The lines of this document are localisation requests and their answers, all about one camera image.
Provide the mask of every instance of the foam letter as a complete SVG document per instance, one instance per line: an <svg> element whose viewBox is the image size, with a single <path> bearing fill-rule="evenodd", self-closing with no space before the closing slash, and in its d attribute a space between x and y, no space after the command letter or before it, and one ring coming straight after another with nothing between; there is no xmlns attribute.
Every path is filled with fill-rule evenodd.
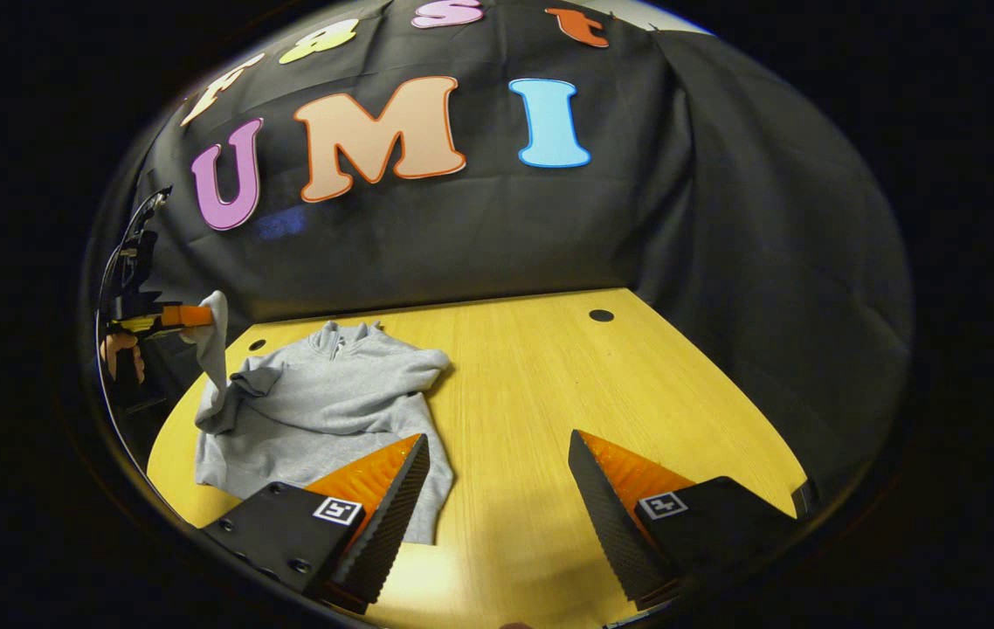
<svg viewBox="0 0 994 629"><path fill-rule="evenodd" d="M259 53L256 57L252 57L252 59L245 61L245 63L238 65L229 72L226 72L218 77L218 79L214 80L213 83L210 83L209 86L206 87L205 92L202 92L202 95L198 96L198 103L194 104L193 110L190 110L190 113L186 114L186 118L183 119L183 122L178 123L179 127L186 127L186 124L194 120L195 116L198 116L200 113L206 111L207 108L210 108L210 105L214 104L214 100L217 100L217 92L224 92L225 89L228 89L229 86L233 84L234 80L237 80L238 76L241 76L241 73L245 71L246 67L256 64L257 61L264 58L265 54L263 52Z"/></svg>
<svg viewBox="0 0 994 629"><path fill-rule="evenodd" d="M198 208L202 219L214 230L224 232L241 225L257 210L260 200L260 170L257 168L257 132L265 121L249 120L229 136L229 144L237 151L237 198L223 202L217 192L217 156L221 144L214 144L194 159L190 170L198 191Z"/></svg>
<svg viewBox="0 0 994 629"><path fill-rule="evenodd" d="M594 35L594 33L590 31L590 27L597 28L601 31L602 25L596 23L596 21L590 19L589 17L582 15L581 12L570 9L545 9L544 12L550 13L550 15L556 16L560 19L560 31L565 32L570 39L582 41L582 43L596 48L605 48L606 46L609 46L609 41L606 41L604 37Z"/></svg>
<svg viewBox="0 0 994 629"><path fill-rule="evenodd" d="M577 89L565 80L517 79L508 84L524 96L528 115L528 146L521 161L540 168L572 168L590 163L590 154L574 136L570 96Z"/></svg>
<svg viewBox="0 0 994 629"><path fill-rule="evenodd" d="M345 152L366 182L380 182L392 148L400 140L400 161L393 168L403 179L449 175L466 166L466 156L454 150L446 104L458 81L449 76L406 80L389 99L381 118L373 119L348 94L313 100L294 112L307 125L310 183L302 190L307 203L344 195L353 177L338 167Z"/></svg>
<svg viewBox="0 0 994 629"><path fill-rule="evenodd" d="M342 20L340 23L333 23L326 28L310 33L303 39L294 43L294 48L284 52L280 57L281 64L290 64L291 61L304 59L309 53L318 51L329 51L330 48L341 46L346 41L354 38L354 28L357 20Z"/></svg>
<svg viewBox="0 0 994 629"><path fill-rule="evenodd" d="M437 25L470 24L481 20L485 13L468 7L480 6L478 0L445 0L424 4L416 9L416 15L420 17L414 17L412 25L416 28L434 28Z"/></svg>

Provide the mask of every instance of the black backdrop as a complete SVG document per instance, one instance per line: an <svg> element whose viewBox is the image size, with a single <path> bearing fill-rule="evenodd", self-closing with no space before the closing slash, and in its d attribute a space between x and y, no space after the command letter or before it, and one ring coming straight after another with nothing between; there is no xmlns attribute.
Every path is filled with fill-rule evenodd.
<svg viewBox="0 0 994 629"><path fill-rule="evenodd" d="M94 480L62 419L86 414L70 333L89 208L165 95L237 47L222 35L270 31L254 20L274 5L0 4L0 626L262 624L123 516L106 494L119 482ZM892 489L735 613L980 625L994 619L994 12L872 11L688 7L819 105L883 183L930 369Z"/></svg>
<svg viewBox="0 0 994 629"><path fill-rule="evenodd" d="M137 191L102 210L102 248L131 208L173 186L148 223L159 239L145 289L187 303L221 289L230 338L254 322L629 287L745 391L822 501L835 497L884 437L912 338L895 219L841 132L714 37L583 9L610 40L592 48L560 32L542 0L492 0L477 23L429 31L411 24L416 1L349 7L215 61L220 74L265 55L186 127L201 87L170 97L177 109L141 139L150 149L126 176ZM276 63L304 33L350 17L361 21L344 45ZM372 184L343 160L353 190L302 202L300 105L345 93L380 115L400 85L432 75L456 77L448 120L465 168ZM516 159L528 120L508 83L525 77L576 85L573 127L589 163ZM198 211L190 158L252 119L263 121L258 207L215 231ZM249 186L231 154L217 157L227 197ZM177 399L200 374L194 350L174 338L158 349L170 355L158 357L173 363L182 389L167 393ZM145 349L149 362L155 350Z"/></svg>

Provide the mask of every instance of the peach letter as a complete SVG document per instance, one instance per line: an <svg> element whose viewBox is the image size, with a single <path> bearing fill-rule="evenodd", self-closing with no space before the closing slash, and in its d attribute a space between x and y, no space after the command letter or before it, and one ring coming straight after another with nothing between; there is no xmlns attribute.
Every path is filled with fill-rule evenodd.
<svg viewBox="0 0 994 629"><path fill-rule="evenodd" d="M183 122L178 123L179 127L186 127L186 124L194 120L195 116L210 108L210 105L214 104L214 100L217 100L218 92L224 92L225 89L228 89L233 84L234 80L237 80L238 76L241 76L241 73L245 71L246 67L256 64L257 61L264 58L265 54L263 52L259 53L256 57L252 57L252 59L217 77L217 80L207 85L205 92L202 92L202 95L198 96L198 103L194 104L193 110L190 110L190 113L186 114Z"/></svg>
<svg viewBox="0 0 994 629"><path fill-rule="evenodd" d="M446 110L456 87L458 81L449 76L406 80L377 119L349 94L322 97L299 107L294 119L307 125L310 170L302 199L322 202L353 187L353 177L338 166L338 151L346 154L366 182L380 182L397 139L401 158L393 172L403 179L449 175L464 168L466 156L454 150Z"/></svg>

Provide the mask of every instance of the sweatshirt sleeve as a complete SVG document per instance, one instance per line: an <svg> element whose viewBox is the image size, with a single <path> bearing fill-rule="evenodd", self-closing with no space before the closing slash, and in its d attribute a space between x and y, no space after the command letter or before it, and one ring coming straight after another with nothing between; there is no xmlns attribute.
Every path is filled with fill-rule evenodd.
<svg viewBox="0 0 994 629"><path fill-rule="evenodd" d="M440 349L421 349L414 351L412 361L408 362L398 376L394 391L397 395L428 391L438 374L450 366L450 358Z"/></svg>
<svg viewBox="0 0 994 629"><path fill-rule="evenodd" d="M198 365L209 381L202 389L202 402L194 417L194 425L203 432L219 433L233 427L233 413L222 413L228 383L225 381L225 331L229 320L229 303L221 291L214 291L198 306L206 306L213 313L210 326L193 328L180 334L185 342L195 346Z"/></svg>

